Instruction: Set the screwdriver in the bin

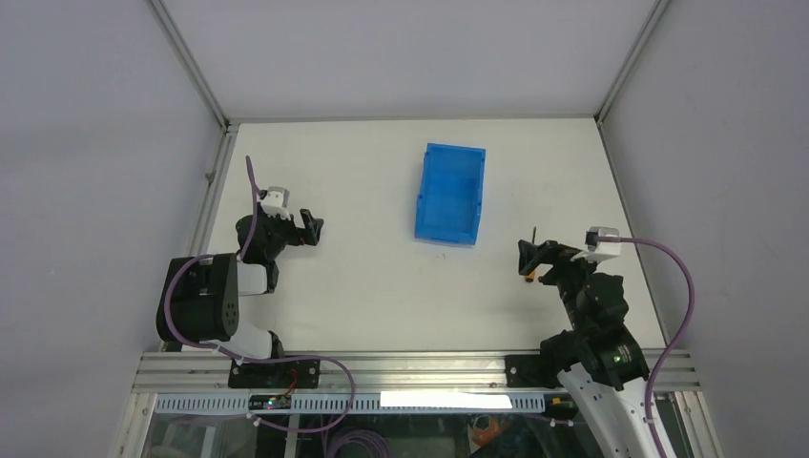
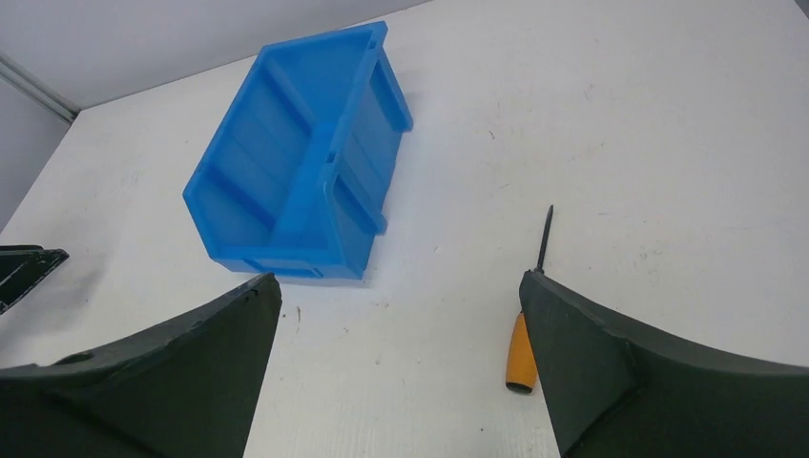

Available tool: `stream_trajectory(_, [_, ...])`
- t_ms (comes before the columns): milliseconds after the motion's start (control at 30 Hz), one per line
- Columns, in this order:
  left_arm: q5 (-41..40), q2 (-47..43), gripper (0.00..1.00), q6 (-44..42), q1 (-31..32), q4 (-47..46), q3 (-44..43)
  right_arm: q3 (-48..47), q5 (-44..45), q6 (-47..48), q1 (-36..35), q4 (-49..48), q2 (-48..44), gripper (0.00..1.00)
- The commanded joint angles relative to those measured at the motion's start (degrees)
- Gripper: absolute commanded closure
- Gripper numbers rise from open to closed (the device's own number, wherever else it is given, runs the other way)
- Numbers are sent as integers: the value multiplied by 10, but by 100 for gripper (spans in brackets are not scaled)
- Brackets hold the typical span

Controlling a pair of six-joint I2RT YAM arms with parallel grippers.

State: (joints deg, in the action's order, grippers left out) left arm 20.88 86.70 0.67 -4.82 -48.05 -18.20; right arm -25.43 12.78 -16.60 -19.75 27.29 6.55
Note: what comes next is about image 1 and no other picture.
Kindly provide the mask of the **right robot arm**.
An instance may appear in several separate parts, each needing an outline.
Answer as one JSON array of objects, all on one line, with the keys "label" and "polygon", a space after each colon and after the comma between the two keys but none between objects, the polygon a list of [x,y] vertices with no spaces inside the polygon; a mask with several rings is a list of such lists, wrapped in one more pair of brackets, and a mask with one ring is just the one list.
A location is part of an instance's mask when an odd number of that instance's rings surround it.
[{"label": "right robot arm", "polygon": [[558,290],[570,329],[542,341],[535,354],[507,355],[508,386],[566,389],[606,457],[673,457],[654,374],[625,325],[624,280],[598,269],[619,256],[621,240],[594,229],[584,249],[521,239],[518,252],[521,276],[548,267],[537,280]]}]

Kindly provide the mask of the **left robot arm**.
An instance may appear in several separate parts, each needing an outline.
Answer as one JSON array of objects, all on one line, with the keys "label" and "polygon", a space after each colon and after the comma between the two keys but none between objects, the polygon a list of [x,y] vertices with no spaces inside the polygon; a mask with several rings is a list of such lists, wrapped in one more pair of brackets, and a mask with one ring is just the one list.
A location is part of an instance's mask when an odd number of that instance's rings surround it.
[{"label": "left robot arm", "polygon": [[300,210],[269,216],[259,209],[235,225],[240,252],[170,261],[156,312],[156,331],[166,343],[221,351],[238,363],[252,362],[251,376],[264,387],[280,385],[287,362],[278,335],[240,315],[240,300],[270,295],[278,286],[277,257],[287,247],[319,243],[323,219]]}]

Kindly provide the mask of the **orange handled screwdriver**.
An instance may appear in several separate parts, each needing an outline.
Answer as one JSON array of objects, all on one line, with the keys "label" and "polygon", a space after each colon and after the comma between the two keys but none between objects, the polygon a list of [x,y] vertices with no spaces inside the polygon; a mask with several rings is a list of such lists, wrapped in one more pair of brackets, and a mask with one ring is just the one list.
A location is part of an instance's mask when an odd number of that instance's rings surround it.
[{"label": "orange handled screwdriver", "polygon": [[[537,227],[534,226],[533,229],[532,229],[532,235],[531,235],[531,241],[530,241],[531,246],[530,246],[530,250],[529,250],[529,262],[532,262],[535,254],[536,254],[536,248],[535,248],[536,230],[537,230]],[[536,270],[533,269],[529,273],[527,273],[524,276],[525,282],[527,282],[527,283],[534,282],[534,280],[535,280],[535,272],[536,272]]]}]

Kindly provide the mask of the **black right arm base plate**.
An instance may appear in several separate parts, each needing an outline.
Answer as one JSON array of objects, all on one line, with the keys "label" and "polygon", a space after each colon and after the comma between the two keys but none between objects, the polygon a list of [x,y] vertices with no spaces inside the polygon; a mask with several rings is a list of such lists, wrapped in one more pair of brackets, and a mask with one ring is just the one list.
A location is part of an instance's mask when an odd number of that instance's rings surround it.
[{"label": "black right arm base plate", "polygon": [[510,354],[504,357],[509,388],[561,388],[558,374],[562,366],[550,356]]}]

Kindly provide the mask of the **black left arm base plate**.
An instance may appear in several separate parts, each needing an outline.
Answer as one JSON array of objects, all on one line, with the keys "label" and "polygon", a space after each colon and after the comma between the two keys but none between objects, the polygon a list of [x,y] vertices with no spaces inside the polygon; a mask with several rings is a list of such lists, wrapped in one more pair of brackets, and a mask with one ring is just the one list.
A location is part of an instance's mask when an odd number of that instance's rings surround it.
[{"label": "black left arm base plate", "polygon": [[231,364],[227,385],[232,389],[311,389],[320,382],[321,362],[295,361],[280,364]]}]

